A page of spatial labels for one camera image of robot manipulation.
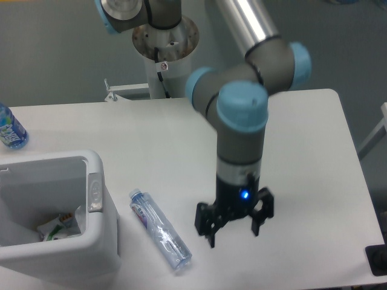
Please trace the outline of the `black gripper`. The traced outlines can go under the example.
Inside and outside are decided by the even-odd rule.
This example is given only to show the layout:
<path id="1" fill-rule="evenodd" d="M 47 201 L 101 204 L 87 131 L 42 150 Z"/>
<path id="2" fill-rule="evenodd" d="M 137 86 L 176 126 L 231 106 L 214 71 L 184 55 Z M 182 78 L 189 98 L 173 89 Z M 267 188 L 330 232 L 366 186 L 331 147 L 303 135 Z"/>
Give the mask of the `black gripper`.
<path id="1" fill-rule="evenodd" d="M 216 176 L 216 198 L 213 204 L 197 203 L 195 228 L 200 236 L 204 236 L 211 248 L 215 247 L 216 232 L 224 227 L 229 220 L 252 218 L 251 230 L 255 236 L 266 219 L 274 216 L 274 196 L 268 187 L 258 191 L 260 178 L 252 174 L 246 175 L 247 182 L 233 185 Z M 261 208 L 255 206 L 262 202 Z"/>

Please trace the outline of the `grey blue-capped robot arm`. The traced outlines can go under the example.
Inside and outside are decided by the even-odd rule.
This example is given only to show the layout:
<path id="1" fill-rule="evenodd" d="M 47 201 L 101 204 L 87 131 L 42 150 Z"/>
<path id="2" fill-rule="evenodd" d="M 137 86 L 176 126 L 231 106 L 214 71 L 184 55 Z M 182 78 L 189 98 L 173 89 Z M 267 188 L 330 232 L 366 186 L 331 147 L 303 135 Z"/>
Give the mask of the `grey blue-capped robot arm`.
<path id="1" fill-rule="evenodd" d="M 218 1 L 244 60 L 225 71 L 192 70 L 199 42 L 180 1 L 96 1 L 106 30 L 132 31 L 151 98 L 186 97 L 217 132 L 216 198 L 199 203 L 195 228 L 211 245 L 226 223 L 250 216 L 252 231 L 274 215 L 274 197 L 259 187 L 268 98 L 308 80 L 311 58 L 279 34 L 261 1 Z"/>

